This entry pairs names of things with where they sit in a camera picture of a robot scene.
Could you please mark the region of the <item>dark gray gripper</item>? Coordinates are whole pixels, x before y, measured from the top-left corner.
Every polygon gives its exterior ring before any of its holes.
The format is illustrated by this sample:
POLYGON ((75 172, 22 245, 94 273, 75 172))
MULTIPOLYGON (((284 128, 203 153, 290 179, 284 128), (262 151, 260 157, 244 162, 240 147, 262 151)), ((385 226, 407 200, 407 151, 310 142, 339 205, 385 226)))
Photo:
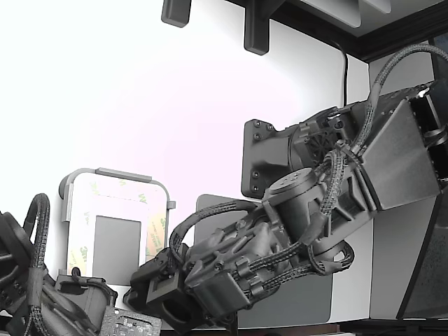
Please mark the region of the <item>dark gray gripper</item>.
POLYGON ((162 319, 175 331, 202 325, 202 309, 184 289, 184 274, 169 272, 167 261, 150 260, 133 273, 124 303, 141 314, 162 319))

